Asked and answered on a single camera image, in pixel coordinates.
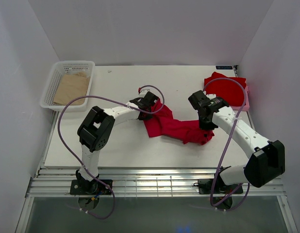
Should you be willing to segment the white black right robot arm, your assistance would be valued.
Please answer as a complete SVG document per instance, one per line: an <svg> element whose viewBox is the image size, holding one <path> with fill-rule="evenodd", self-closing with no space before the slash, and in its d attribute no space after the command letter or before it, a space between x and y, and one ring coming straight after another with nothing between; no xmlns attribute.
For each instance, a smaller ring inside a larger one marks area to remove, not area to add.
<svg viewBox="0 0 300 233"><path fill-rule="evenodd" d="M245 165L221 168L214 180L216 191L225 193L233 184L240 183L260 188L285 172L283 143L261 136L240 120L223 98L210 99L202 91L197 91L188 100L198 112L201 129L221 128L249 159Z"/></svg>

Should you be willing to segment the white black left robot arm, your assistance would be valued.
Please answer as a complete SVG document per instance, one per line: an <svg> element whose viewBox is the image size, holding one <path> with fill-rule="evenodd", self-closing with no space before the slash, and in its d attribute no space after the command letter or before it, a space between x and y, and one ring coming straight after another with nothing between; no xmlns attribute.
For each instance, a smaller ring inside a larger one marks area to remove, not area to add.
<svg viewBox="0 0 300 233"><path fill-rule="evenodd" d="M108 109L97 106L91 108L77 131L83 164L76 172L76 177L79 187L85 193L92 194L98 188L98 183L93 177L99 176L100 150L106 146L113 127L129 120L151 119L151 115L145 112L151 112L151 108L158 100L156 95L147 91L124 106Z"/></svg>

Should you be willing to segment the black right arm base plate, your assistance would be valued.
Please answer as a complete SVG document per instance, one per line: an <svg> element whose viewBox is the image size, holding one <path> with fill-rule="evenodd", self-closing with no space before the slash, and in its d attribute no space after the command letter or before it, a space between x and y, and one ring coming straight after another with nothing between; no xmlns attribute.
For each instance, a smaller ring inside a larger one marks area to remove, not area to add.
<svg viewBox="0 0 300 233"><path fill-rule="evenodd" d="M211 194L212 183L213 183L213 179L198 179L198 181L195 182L193 186L199 189L199 194ZM238 186L237 184L233 184L233 185L219 184L219 182L216 181L214 187L214 194L229 194L234 189L236 189L237 186Z"/></svg>

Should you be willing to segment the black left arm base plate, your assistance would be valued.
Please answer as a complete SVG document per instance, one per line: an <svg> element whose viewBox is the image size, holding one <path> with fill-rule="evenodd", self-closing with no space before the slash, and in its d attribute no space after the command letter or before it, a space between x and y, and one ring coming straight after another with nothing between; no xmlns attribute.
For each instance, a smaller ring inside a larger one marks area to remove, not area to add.
<svg viewBox="0 0 300 233"><path fill-rule="evenodd" d="M92 195L95 196L97 194L101 195L110 195L110 188L113 187L112 180L102 180L106 185L103 185L97 181L90 182L89 184L81 184L78 180L73 180L71 182L70 191L71 195Z"/></svg>

